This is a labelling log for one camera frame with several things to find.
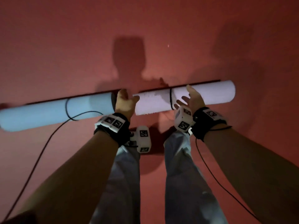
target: white foam tube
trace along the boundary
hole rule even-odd
[[[206,105],[230,102],[236,94],[235,85],[231,80],[197,84],[192,87],[201,94]],[[140,100],[137,102],[135,109],[135,113],[138,116],[171,110],[170,89],[143,92],[134,95],[140,96]],[[189,93],[186,87],[182,86],[173,88],[171,96],[173,106],[176,103],[176,100],[183,101],[181,99],[182,96],[189,97]]]
[[[47,101],[0,110],[0,127],[5,131],[13,132],[62,123],[69,119],[65,111],[66,100]],[[74,97],[69,99],[67,103],[70,117],[88,111],[97,111],[109,115],[114,113],[114,108],[115,96],[112,93]],[[86,119],[99,115],[96,112],[89,112],[74,119]]]

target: light blue jeans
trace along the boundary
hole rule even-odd
[[[226,224],[217,199],[193,163],[189,135],[174,132],[165,141],[164,148],[166,224]],[[140,223],[139,159],[135,148],[118,149],[91,224]]]

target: pink floor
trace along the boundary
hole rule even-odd
[[[211,107],[238,132],[299,165],[298,10],[297,0],[1,0],[0,103],[231,79],[235,99]],[[153,126],[157,138],[157,154],[140,160],[142,223],[164,222],[161,133],[172,118],[169,111],[132,119],[133,127]],[[95,121],[59,130],[18,207],[91,137]],[[0,131],[1,219],[57,126]],[[199,149],[237,195],[207,148]],[[228,221],[257,223],[192,152]]]

